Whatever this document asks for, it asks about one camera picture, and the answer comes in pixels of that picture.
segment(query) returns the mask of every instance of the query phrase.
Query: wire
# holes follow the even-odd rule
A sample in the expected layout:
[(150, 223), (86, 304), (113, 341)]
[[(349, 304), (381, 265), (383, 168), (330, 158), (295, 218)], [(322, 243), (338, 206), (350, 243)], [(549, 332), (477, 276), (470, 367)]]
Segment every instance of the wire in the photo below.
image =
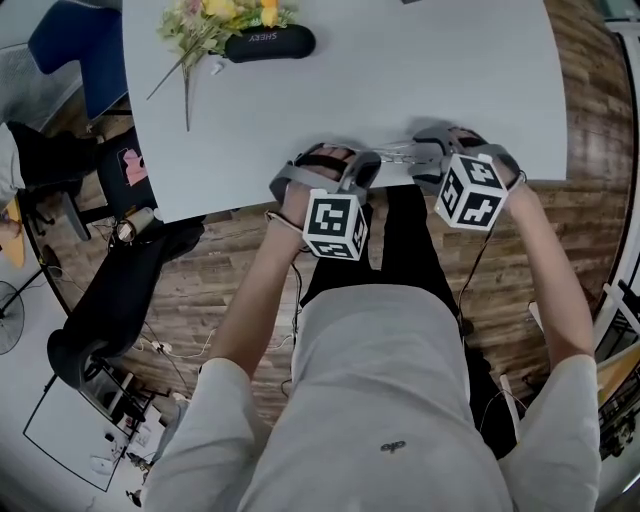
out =
[(145, 320), (145, 321), (144, 321), (144, 325), (146, 325), (146, 326), (147, 326), (147, 328), (151, 331), (151, 334), (152, 334), (152, 335), (153, 335), (153, 337), (156, 339), (156, 341), (157, 341), (158, 343), (160, 343), (160, 338), (158, 338), (158, 335), (157, 335), (157, 334), (154, 332), (154, 330), (151, 328), (151, 326), (149, 325), (149, 322), (147, 322), (147, 321)]
[(75, 287), (76, 287), (78, 290), (80, 290), (82, 293), (85, 293), (85, 290), (83, 290), (82, 288), (80, 288), (80, 287), (78, 286), (78, 284), (73, 280), (73, 277), (71, 277), (71, 274), (69, 274), (69, 272), (67, 272), (67, 271), (66, 271), (65, 269), (63, 269), (62, 267), (57, 267), (56, 265), (46, 265), (46, 267), (45, 267), (45, 268), (47, 268), (47, 269), (49, 269), (49, 268), (57, 268), (58, 270), (60, 270), (61, 272), (63, 272), (63, 273), (64, 273), (64, 274), (69, 278), (69, 281), (62, 281), (62, 280), (58, 280), (58, 279), (57, 279), (56, 281), (58, 281), (58, 282), (63, 282), (63, 283), (71, 283), (71, 284), (73, 284), (73, 286), (75, 286)]
[(151, 452), (148, 453), (147, 455), (145, 455), (144, 457), (140, 457), (142, 460), (147, 460), (147, 457), (151, 457), (151, 455), (155, 455), (157, 453), (157, 450), (155, 452)]
[(106, 224), (98, 224), (97, 222), (92, 222), (91, 225), (93, 227), (97, 228), (107, 228), (109, 230), (109, 238), (105, 237), (105, 235), (102, 233), (102, 231), (100, 231), (99, 229), (97, 229), (98, 233), (100, 233), (100, 236), (102, 237), (102, 239), (107, 242), (107, 254), (111, 251), (111, 242), (113, 240), (114, 237), (114, 233), (115, 233), (115, 228), (116, 228), (116, 219), (115, 217), (109, 217), (109, 222), (110, 225), (106, 225)]
[(293, 338), (293, 334), (289, 334), (287, 337), (285, 337), (285, 339), (282, 340), (282, 343), (280, 343), (280, 345), (278, 345), (277, 347), (274, 347), (272, 349), (267, 350), (267, 354), (269, 354), (271, 352), (277, 352), (278, 350), (280, 350), (282, 347), (284, 347), (287, 344), (287, 341), (289, 341), (292, 338)]
[[(56, 280), (56, 282), (61, 282), (61, 283), (68, 283), (69, 281), (62, 281), (62, 280)], [(31, 286), (27, 286), (23, 291), (27, 291), (27, 290), (31, 290), (31, 288), (42, 288), (45, 284), (49, 284), (49, 281), (45, 280), (44, 283), (40, 283), (40, 284), (32, 284)]]
[(147, 343), (151, 343), (147, 338), (145, 338), (142, 334), (140, 335), (140, 346), (142, 348), (136, 348), (135, 346), (131, 346), (131, 348), (133, 350), (135, 350), (136, 352), (144, 352), (144, 341), (146, 341)]
[(178, 374), (178, 376), (180, 377), (180, 380), (182, 381), (182, 383), (184, 384), (184, 389), (187, 391), (188, 394), (190, 394), (191, 396), (193, 396), (193, 393), (191, 393), (191, 390), (189, 389), (189, 386), (187, 386), (187, 381), (184, 380), (184, 377), (182, 376), (182, 373), (180, 372), (180, 370), (178, 370), (178, 367), (176, 366), (176, 363), (174, 363), (171, 358), (167, 355), (167, 353), (162, 349), (162, 346), (160, 346), (160, 349), (158, 350), (158, 352), (160, 352), (164, 357), (167, 358), (167, 361), (169, 361), (171, 363), (171, 366), (173, 366), (173, 369), (176, 371), (176, 373)]
[(302, 235), (302, 228), (299, 227), (299, 226), (296, 226), (293, 222), (291, 222), (289, 219), (287, 219), (284, 215), (282, 215), (280, 213), (272, 212), (271, 210), (267, 210), (264, 215), (265, 215), (265, 217), (267, 219), (267, 222), (270, 222), (272, 220), (277, 220), (282, 225), (287, 226), (289, 229), (293, 229), (296, 233)]
[(280, 391), (282, 391), (282, 394), (284, 396), (286, 396), (287, 398), (289, 398), (289, 395), (286, 393), (286, 391), (284, 390), (284, 385), (288, 384), (289, 382), (293, 382), (293, 379), (287, 379), (287, 380), (283, 380), (282, 384), (280, 384)]
[(204, 354), (204, 351), (207, 349), (207, 347), (209, 347), (209, 340), (211, 339), (211, 336), (213, 336), (213, 333), (216, 332), (218, 328), (214, 327), (213, 329), (211, 329), (211, 332), (209, 333), (209, 337), (207, 338), (207, 341), (205, 341), (204, 345), (202, 345), (202, 350), (200, 351), (199, 354), (194, 354), (192, 356), (176, 356), (174, 354), (167, 354), (167, 356), (169, 357), (174, 357), (176, 359), (195, 359), (197, 357), (202, 356), (202, 354)]
[(293, 269), (293, 272), (296, 275), (296, 310), (293, 313), (293, 320), (291, 321), (291, 327), (293, 329), (293, 332), (292, 332), (293, 346), (295, 348), (296, 343), (298, 341), (298, 315), (300, 314), (300, 296), (302, 295), (302, 276), (300, 275), (300, 271), (298, 270), (295, 262), (293, 261), (291, 262), (291, 268)]
[(479, 432), (480, 432), (481, 434), (482, 434), (482, 427), (484, 426), (484, 420), (485, 420), (485, 418), (486, 418), (486, 416), (487, 416), (487, 411), (489, 410), (489, 406), (491, 405), (491, 402), (493, 402), (496, 398), (498, 398), (498, 397), (499, 397), (500, 395), (502, 395), (503, 393), (506, 393), (507, 395), (511, 395), (511, 397), (512, 397), (514, 400), (516, 400), (516, 401), (517, 401), (517, 402), (518, 402), (522, 407), (524, 407), (524, 410), (525, 410), (525, 411), (527, 411), (527, 410), (529, 409), (529, 408), (528, 408), (526, 405), (524, 405), (524, 404), (520, 401), (520, 399), (519, 399), (517, 396), (515, 396), (513, 393), (509, 393), (506, 389), (503, 389), (503, 390), (501, 390), (501, 391), (498, 391), (498, 392), (496, 393), (496, 395), (495, 395), (491, 400), (489, 400), (489, 403), (487, 404), (487, 406), (486, 406), (486, 407), (485, 407), (485, 409), (484, 409), (484, 414), (482, 415), (482, 421), (480, 422), (480, 428), (478, 429), (478, 430), (479, 430)]
[(462, 329), (462, 324), (464, 323), (464, 314), (462, 312), (462, 296), (464, 295), (464, 292), (467, 290), (467, 287), (469, 286), (469, 283), (471, 283), (471, 279), (473, 279), (473, 275), (475, 274), (476, 269), (478, 268), (478, 265), (480, 264), (480, 260), (482, 259), (484, 251), (487, 248), (487, 245), (489, 245), (489, 241), (491, 240), (492, 236), (493, 236), (493, 228), (491, 228), (489, 233), (487, 233), (487, 238), (485, 238), (484, 243), (482, 244), (482, 247), (480, 248), (480, 252), (478, 253), (478, 256), (476, 257), (476, 261), (473, 263), (473, 267), (471, 268), (471, 272), (469, 273), (469, 277), (467, 278), (466, 282), (464, 283), (464, 285), (460, 289), (460, 293), (458, 294), (458, 302), (457, 302), (456, 305), (458, 306), (458, 317), (459, 317), (460, 329)]
[[(508, 193), (511, 194), (515, 189), (517, 189), (520, 185), (522, 185), (523, 183), (527, 183), (527, 174), (524, 171), (520, 171), (520, 173), (518, 174), (518, 178), (516, 179), (516, 181), (511, 185), (511, 187), (509, 187)], [(464, 314), (462, 312), (462, 295), (464, 294), (464, 292), (466, 291), (467, 287), (469, 286), (469, 284), (471, 283), (471, 279), (473, 279), (473, 275), (476, 272), (476, 269), (478, 268), (478, 265), (480, 264), (480, 260), (482, 260), (482, 256), (484, 255), (484, 251), (487, 248), (487, 246), (489, 245), (489, 242), (491, 241), (491, 237), (493, 236), (493, 230), (495, 228), (492, 227), (489, 230), (489, 233), (487, 233), (487, 238), (485, 238), (484, 243), (482, 244), (482, 247), (480, 248), (480, 252), (478, 253), (478, 256), (476, 257), (476, 261), (473, 263), (473, 267), (471, 268), (471, 272), (469, 273), (469, 277), (467, 278), (467, 281), (464, 283), (464, 286), (462, 287), (462, 289), (460, 290), (460, 294), (458, 295), (458, 302), (456, 303), (456, 305), (458, 306), (458, 317), (459, 317), (459, 327), (460, 327), (460, 331), (462, 332), (462, 328), (463, 328), (463, 322), (464, 322)]]

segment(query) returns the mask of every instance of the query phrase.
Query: yellow object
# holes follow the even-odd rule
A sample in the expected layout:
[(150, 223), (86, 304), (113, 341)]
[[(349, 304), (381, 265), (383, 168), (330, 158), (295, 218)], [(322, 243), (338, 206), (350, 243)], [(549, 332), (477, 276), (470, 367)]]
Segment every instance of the yellow object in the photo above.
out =
[[(20, 208), (18, 202), (14, 199), (7, 205), (7, 213), (11, 220), (15, 220), (22, 224), (22, 217), (20, 215)], [(2, 246), (2, 252), (4, 252), (7, 259), (18, 268), (24, 266), (24, 235), (21, 230), (17, 237), (13, 240), (5, 242)]]
[(618, 391), (640, 362), (640, 343), (598, 365), (598, 406), (602, 407)]
[(265, 27), (275, 27), (278, 24), (278, 8), (277, 7), (265, 7), (262, 9), (262, 24)]
[(238, 15), (233, 0), (204, 0), (204, 10), (209, 16), (216, 16), (225, 21)]

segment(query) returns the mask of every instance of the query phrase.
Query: white desk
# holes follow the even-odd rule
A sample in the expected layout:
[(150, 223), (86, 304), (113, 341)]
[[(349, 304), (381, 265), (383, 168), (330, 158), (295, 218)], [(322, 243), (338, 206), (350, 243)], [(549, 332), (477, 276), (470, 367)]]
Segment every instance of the white desk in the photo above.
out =
[[(566, 177), (564, 88), (542, 0), (299, 0), (316, 52), (217, 76), (202, 61), (189, 133), (179, 70), (146, 101), (176, 61), (156, 34), (169, 2), (124, 5), (129, 95), (166, 221), (272, 201), (272, 177), (311, 143), (379, 145), (435, 120), (503, 144), (530, 178)], [(408, 182), (390, 166), (376, 184)]]

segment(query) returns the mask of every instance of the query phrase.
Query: person sitting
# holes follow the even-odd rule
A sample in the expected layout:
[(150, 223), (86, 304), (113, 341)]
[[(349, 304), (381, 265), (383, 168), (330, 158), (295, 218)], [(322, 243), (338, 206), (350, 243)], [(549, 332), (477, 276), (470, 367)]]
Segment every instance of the person sitting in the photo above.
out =
[[(93, 172), (102, 136), (79, 139), (70, 132), (46, 137), (14, 121), (0, 124), (0, 211), (18, 190), (79, 181)], [(18, 236), (18, 222), (0, 216), (0, 245)]]
[[(332, 147), (314, 154), (354, 158)], [(494, 162), (507, 186), (517, 181)], [(329, 168), (309, 169), (336, 179)], [(304, 243), (284, 223), (269, 224), (184, 420), (149, 474), (145, 511), (594, 509), (601, 461), (593, 324), (537, 195), (521, 184), (505, 210), (526, 248), (551, 376), (520, 424), (519, 444), (500, 454), (485, 437), (500, 428), (490, 421), (498, 402), (473, 406), (491, 381), (488, 365), (465, 351), (422, 191), (393, 187), (387, 195), (381, 272), (366, 249), (357, 262), (318, 262), (301, 303), (289, 404), (273, 429), (258, 414), (251, 380)], [(289, 184), (280, 211), (288, 224), (303, 225), (309, 196), (308, 187)]]

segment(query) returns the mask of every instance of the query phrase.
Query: small logo on shirt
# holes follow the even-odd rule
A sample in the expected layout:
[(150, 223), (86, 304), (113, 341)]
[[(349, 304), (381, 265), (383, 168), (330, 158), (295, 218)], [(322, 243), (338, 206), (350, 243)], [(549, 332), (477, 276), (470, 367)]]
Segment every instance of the small logo on shirt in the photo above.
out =
[(393, 454), (396, 450), (400, 450), (400, 449), (404, 448), (405, 446), (407, 446), (407, 443), (405, 443), (404, 441), (396, 441), (395, 443), (391, 443), (391, 444), (383, 444), (380, 447), (380, 451), (381, 452), (389, 452), (389, 453)]

